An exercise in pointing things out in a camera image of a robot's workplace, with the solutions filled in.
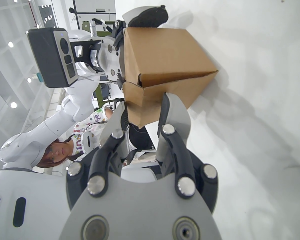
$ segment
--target black rubber pad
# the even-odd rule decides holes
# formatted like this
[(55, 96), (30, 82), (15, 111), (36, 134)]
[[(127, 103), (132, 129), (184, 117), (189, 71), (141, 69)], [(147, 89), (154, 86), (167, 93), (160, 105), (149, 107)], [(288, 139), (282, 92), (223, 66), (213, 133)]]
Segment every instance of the black rubber pad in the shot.
[(168, 21), (168, 13), (165, 6), (153, 7), (143, 11), (141, 14), (133, 18), (129, 27), (158, 27)]

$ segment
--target cardboard box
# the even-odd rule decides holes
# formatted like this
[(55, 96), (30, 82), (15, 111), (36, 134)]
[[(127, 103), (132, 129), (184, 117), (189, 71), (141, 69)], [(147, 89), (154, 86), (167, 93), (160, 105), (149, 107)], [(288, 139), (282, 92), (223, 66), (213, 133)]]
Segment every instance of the cardboard box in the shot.
[(128, 27), (124, 61), (128, 118), (139, 128), (159, 120), (164, 92), (189, 108), (218, 72), (184, 29)]

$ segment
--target ceiling light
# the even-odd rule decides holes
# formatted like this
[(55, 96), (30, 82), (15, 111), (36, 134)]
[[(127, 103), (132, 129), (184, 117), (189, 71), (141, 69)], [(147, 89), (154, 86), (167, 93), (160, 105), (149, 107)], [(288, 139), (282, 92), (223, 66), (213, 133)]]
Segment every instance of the ceiling light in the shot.
[(12, 109), (15, 109), (18, 105), (17, 105), (15, 102), (12, 102), (12, 103), (10, 104), (10, 106), (11, 106)]

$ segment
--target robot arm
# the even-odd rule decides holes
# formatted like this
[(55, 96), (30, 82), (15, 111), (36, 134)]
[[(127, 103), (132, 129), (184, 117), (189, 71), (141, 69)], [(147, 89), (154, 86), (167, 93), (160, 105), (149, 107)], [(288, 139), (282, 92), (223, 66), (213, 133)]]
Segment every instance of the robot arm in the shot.
[(98, 82), (81, 79), (66, 88), (68, 96), (62, 108), (35, 129), (11, 137), (0, 149), (4, 168), (32, 169), (44, 155), (47, 146), (59, 138), (73, 124), (86, 119), (93, 112), (92, 92)]
[[(124, 19), (128, 26), (158, 27), (167, 21), (168, 14), (165, 6), (141, 7), (125, 14)], [(4, 168), (36, 166), (50, 143), (75, 122), (87, 118), (93, 111), (91, 94), (100, 82), (100, 75), (122, 87), (125, 26), (124, 21), (117, 20), (110, 36), (97, 37), (95, 23), (91, 21), (91, 33), (78, 30), (76, 41), (70, 41), (62, 28), (29, 30), (29, 42), (45, 85), (64, 87), (69, 95), (62, 101), (61, 111), (32, 131), (15, 135), (4, 143), (0, 149)]]

